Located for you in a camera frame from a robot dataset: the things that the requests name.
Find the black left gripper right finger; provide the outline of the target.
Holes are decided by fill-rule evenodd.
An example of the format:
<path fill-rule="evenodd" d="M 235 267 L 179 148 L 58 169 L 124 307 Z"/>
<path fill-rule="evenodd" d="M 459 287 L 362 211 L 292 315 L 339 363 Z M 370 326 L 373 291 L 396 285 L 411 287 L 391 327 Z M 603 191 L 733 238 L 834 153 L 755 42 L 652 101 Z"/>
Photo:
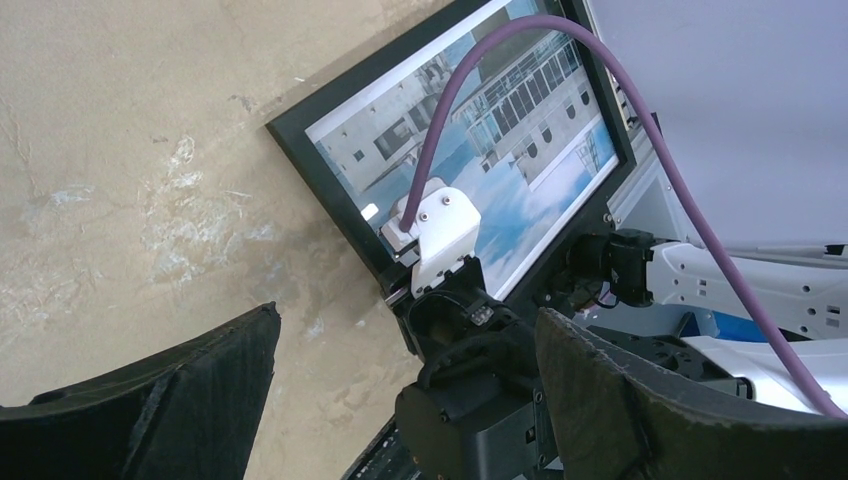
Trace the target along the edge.
<path fill-rule="evenodd" d="M 543 308 L 537 361 L 568 479 L 843 479 L 843 420 L 711 389 Z"/>

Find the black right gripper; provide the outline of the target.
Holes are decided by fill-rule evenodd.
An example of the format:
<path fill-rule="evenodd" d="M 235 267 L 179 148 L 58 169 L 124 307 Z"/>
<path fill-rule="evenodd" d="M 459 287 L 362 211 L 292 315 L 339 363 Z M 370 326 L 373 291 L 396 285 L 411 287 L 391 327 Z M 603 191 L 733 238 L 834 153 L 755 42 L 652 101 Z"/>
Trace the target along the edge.
<path fill-rule="evenodd" d="M 388 298 L 408 350 L 424 371 L 535 371 L 533 324 L 485 290 L 481 262 L 469 256 L 438 285 Z"/>

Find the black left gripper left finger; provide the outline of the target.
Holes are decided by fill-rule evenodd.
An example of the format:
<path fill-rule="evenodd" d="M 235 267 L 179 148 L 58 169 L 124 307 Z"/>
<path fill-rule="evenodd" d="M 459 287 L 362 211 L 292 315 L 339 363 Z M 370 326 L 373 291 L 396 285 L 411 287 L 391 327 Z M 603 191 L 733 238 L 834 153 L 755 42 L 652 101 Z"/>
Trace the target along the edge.
<path fill-rule="evenodd" d="M 1 411 L 5 479 L 240 479 L 281 318 L 260 305 L 196 338 Z"/>

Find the building and sky photo print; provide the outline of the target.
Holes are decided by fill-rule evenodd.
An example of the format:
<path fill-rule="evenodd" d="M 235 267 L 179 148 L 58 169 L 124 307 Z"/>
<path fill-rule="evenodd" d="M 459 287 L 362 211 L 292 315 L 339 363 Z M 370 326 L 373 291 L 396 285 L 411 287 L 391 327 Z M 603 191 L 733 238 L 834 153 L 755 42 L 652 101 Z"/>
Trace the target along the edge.
<path fill-rule="evenodd" d="M 470 49 L 511 20 L 555 14 L 552 1 L 465 1 L 421 48 L 382 64 L 369 85 L 306 128 L 307 138 L 372 228 L 410 189 L 445 85 Z M 578 44 L 528 30 L 489 51 L 445 122 L 432 177 L 481 213 L 475 253 L 488 293 L 506 297 L 617 155 Z"/>

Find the black wooden picture frame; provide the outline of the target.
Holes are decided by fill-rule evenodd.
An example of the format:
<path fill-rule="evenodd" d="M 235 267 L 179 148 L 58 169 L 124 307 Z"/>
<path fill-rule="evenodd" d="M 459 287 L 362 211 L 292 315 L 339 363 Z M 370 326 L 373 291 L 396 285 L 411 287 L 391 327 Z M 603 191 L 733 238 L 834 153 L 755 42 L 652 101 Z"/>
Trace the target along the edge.
<path fill-rule="evenodd" d="M 449 77 L 486 35 L 534 15 L 592 24 L 584 1 L 455 1 L 269 122 L 386 289 L 405 271 L 378 231 L 403 210 Z M 565 34 L 529 30 L 471 69 L 429 179 L 461 191 L 480 212 L 474 252 L 488 293 L 505 299 L 631 163 L 600 64 Z"/>

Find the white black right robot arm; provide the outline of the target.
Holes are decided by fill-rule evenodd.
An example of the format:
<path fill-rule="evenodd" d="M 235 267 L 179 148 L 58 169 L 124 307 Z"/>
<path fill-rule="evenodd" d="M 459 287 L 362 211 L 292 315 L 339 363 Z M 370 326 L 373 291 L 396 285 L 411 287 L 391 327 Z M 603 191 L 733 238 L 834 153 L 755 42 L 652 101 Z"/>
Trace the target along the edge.
<path fill-rule="evenodd" d="M 534 324 L 461 257 L 409 310 L 431 343 L 395 404 L 426 479 L 843 479 L 843 420 L 769 405 L 691 339 Z"/>

